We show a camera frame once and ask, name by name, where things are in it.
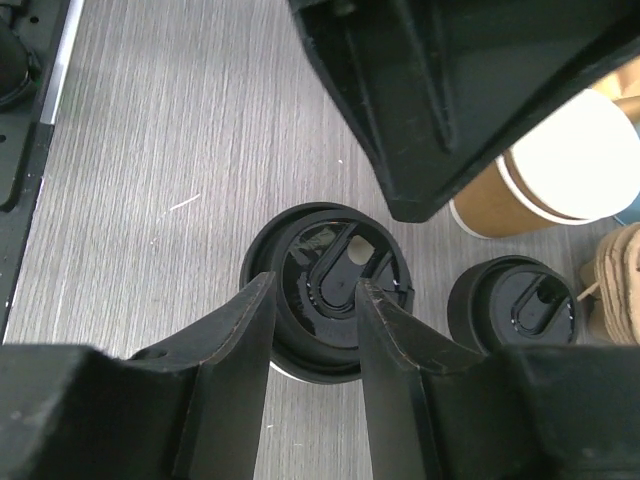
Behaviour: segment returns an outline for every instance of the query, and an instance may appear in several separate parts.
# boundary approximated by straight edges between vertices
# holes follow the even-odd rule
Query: white cup rim
[[[551,213],[543,210],[538,207],[535,203],[529,200],[518,188],[516,182],[513,181],[509,171],[507,170],[507,164],[504,160],[504,156],[500,155],[496,159],[496,166],[498,167],[498,172],[500,172],[500,176],[502,177],[502,181],[505,183],[509,191],[513,194],[514,197],[524,205],[530,212],[536,214],[539,217],[544,218],[550,222],[556,223],[558,225],[586,225],[588,223],[593,223],[598,218],[592,219],[572,219],[572,218],[562,218],[556,215],[552,215]]]
[[[292,380],[295,380],[297,382],[300,383],[307,383],[309,384],[310,382],[307,382],[306,380],[302,380],[301,378],[295,377],[292,374],[290,374],[289,372],[287,372],[286,370],[283,370],[282,368],[280,368],[277,364],[275,364],[273,361],[269,362],[269,366],[271,368],[273,368],[276,372],[281,373],[282,375],[284,375],[285,377],[291,378]]]

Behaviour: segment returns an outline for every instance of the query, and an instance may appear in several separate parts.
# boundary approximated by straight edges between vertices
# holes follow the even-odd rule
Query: white paper cup
[[[467,232],[501,238],[617,214],[640,190],[640,140],[607,97],[584,91],[451,201]]]

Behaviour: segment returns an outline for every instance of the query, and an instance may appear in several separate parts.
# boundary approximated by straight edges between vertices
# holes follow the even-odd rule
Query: stacked cups
[[[452,201],[481,238],[617,214],[640,190],[640,139],[611,100],[586,90],[522,137]]]

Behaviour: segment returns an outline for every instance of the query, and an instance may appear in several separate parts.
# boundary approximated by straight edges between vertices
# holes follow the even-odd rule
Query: table surface
[[[310,201],[389,228],[414,313],[445,334],[468,267],[519,253],[576,281],[614,226],[483,241],[447,208],[397,223],[285,0],[87,0],[5,341],[127,357],[231,298],[262,226]],[[271,371],[262,428],[257,479],[371,478],[360,382]]]

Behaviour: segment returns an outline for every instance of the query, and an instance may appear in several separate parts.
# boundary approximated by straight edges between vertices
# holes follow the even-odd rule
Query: black lid
[[[411,309],[409,269],[397,243],[382,225],[341,205],[301,205],[272,220],[247,253],[241,286],[263,271],[275,271],[279,286],[272,360],[301,380],[359,378],[360,278],[376,280]]]
[[[520,256],[467,270],[456,281],[447,310],[453,339],[482,353],[505,344],[571,343],[580,311],[560,275]]]

